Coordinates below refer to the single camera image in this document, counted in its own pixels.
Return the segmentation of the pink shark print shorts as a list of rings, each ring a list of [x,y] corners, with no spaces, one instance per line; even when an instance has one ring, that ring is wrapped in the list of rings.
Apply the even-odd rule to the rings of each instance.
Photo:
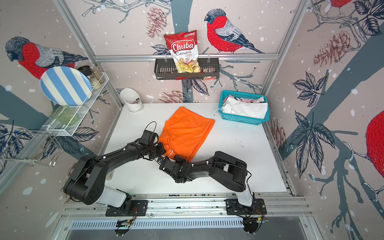
[[[230,96],[231,98],[235,99],[238,102],[243,102],[243,103],[265,103],[264,97],[258,98],[258,99],[244,99],[244,98],[239,98],[239,97],[234,97]]]

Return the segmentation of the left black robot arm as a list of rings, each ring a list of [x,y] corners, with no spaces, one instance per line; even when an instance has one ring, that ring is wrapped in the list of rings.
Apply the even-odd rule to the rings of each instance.
[[[82,157],[64,185],[64,193],[72,200],[92,205],[104,193],[107,174],[116,168],[145,156],[152,161],[165,153],[159,135],[145,130],[141,138],[114,152],[89,158]]]

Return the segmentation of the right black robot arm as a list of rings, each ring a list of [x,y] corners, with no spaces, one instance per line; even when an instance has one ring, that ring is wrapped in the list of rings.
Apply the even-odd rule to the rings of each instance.
[[[252,174],[247,170],[247,163],[231,155],[217,151],[205,161],[188,162],[180,156],[175,156],[174,160],[159,157],[157,162],[159,169],[178,184],[210,177],[235,192],[240,205],[251,207],[253,204],[254,196],[248,184]]]

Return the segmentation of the white cloth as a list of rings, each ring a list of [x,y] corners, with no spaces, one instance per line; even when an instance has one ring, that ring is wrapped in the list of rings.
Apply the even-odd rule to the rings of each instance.
[[[225,114],[232,114],[242,117],[249,117],[254,119],[264,119],[268,111],[268,103],[243,103],[235,99],[226,97],[223,105],[219,107]]]

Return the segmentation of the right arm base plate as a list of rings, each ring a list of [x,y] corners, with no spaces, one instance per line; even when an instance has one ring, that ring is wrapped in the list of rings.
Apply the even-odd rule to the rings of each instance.
[[[263,199],[253,198],[250,207],[241,205],[237,199],[226,199],[226,211],[228,215],[248,216],[248,215],[266,215],[267,209]]]

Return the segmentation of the orange cloth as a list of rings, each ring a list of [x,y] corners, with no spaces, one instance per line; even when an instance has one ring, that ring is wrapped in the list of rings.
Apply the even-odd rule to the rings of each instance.
[[[164,145],[166,156],[172,160],[179,156],[188,162],[192,161],[215,122],[180,107],[166,121],[159,138],[159,142]]]

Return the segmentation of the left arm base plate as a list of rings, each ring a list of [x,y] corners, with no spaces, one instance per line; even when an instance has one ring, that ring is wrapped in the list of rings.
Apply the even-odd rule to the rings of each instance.
[[[143,217],[148,208],[147,200],[128,200],[119,208],[108,206],[106,217]]]

